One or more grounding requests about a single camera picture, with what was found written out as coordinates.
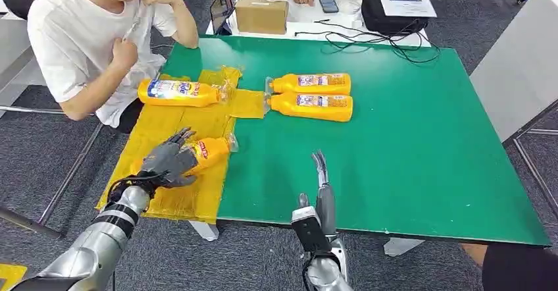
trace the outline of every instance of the detergent bottle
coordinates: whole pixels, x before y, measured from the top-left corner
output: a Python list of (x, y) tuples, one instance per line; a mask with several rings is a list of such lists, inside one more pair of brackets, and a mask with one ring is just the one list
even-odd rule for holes
[(138, 97), (146, 105), (205, 107), (226, 101), (227, 86), (183, 80), (145, 79), (139, 84)]
[(347, 122), (353, 115), (353, 98), (348, 95), (324, 95), (286, 92), (266, 97), (267, 109), (284, 115)]
[(182, 149), (189, 147), (197, 159), (197, 166), (186, 172), (186, 175), (196, 174), (207, 167), (223, 160), (231, 152), (238, 151), (238, 141), (233, 133), (222, 138), (202, 138), (186, 143)]
[(332, 95), (349, 95), (351, 93), (351, 77), (346, 73), (338, 74), (287, 74), (280, 78), (266, 79), (266, 91), (284, 93), (327, 93)]

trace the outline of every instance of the laptop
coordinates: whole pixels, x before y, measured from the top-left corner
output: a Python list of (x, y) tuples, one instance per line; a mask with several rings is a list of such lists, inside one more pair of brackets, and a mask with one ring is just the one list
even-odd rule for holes
[(230, 36), (230, 27), (226, 23), (228, 17), (234, 12), (233, 0), (214, 0), (209, 8), (213, 34), (218, 36)]

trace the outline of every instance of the bottle label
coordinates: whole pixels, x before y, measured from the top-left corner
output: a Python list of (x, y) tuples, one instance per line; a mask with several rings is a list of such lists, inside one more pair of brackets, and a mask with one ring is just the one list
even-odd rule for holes
[(330, 107), (347, 107), (347, 97), (344, 95), (334, 95), (329, 99)]
[(325, 75), (300, 75), (298, 76), (299, 86), (326, 86), (328, 77)]
[(343, 74), (300, 75), (298, 84), (299, 86), (344, 85), (345, 78)]
[(193, 143), (190, 146), (192, 148), (194, 155), (197, 158), (203, 157), (207, 159), (208, 153), (207, 153), (207, 148), (205, 147), (205, 143), (203, 143), (202, 141), (198, 141), (196, 143)]
[(198, 94), (199, 82), (153, 80), (147, 88), (147, 95), (153, 98), (172, 99), (177, 97), (195, 97)]
[(347, 107), (347, 97), (344, 95), (298, 95), (297, 105), (306, 107)]

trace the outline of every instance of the white t-shirt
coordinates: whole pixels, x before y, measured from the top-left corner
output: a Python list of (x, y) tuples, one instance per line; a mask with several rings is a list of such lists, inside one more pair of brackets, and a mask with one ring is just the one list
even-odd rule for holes
[(112, 61), (114, 39), (133, 31), (128, 40), (138, 47), (138, 62), (95, 112), (103, 124), (113, 128), (119, 125), (125, 108), (138, 97), (139, 83), (156, 77), (165, 63), (165, 58), (151, 52), (152, 26), (166, 37), (176, 32), (170, 5), (145, 6), (133, 0), (125, 3), (122, 13), (115, 14), (90, 0), (35, 0), (28, 15), (33, 52), (59, 103), (94, 81)]

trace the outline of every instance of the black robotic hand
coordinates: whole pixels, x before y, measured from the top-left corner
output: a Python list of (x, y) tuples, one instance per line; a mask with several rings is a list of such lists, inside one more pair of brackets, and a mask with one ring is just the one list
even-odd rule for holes
[(195, 182), (195, 176), (182, 176), (197, 165), (193, 150), (184, 145), (194, 134), (190, 128), (183, 128), (159, 144), (143, 159), (138, 174), (117, 180), (111, 185), (107, 193), (107, 202), (117, 202), (129, 186), (139, 186), (153, 198), (158, 187), (177, 188)]
[(195, 182), (195, 176), (182, 176), (197, 165), (197, 159), (192, 149), (184, 146), (184, 142), (195, 134), (190, 129), (183, 128), (179, 133), (154, 148), (143, 159), (141, 172), (138, 175), (157, 175), (166, 172), (161, 176), (159, 182), (159, 186), (165, 188), (187, 186)]

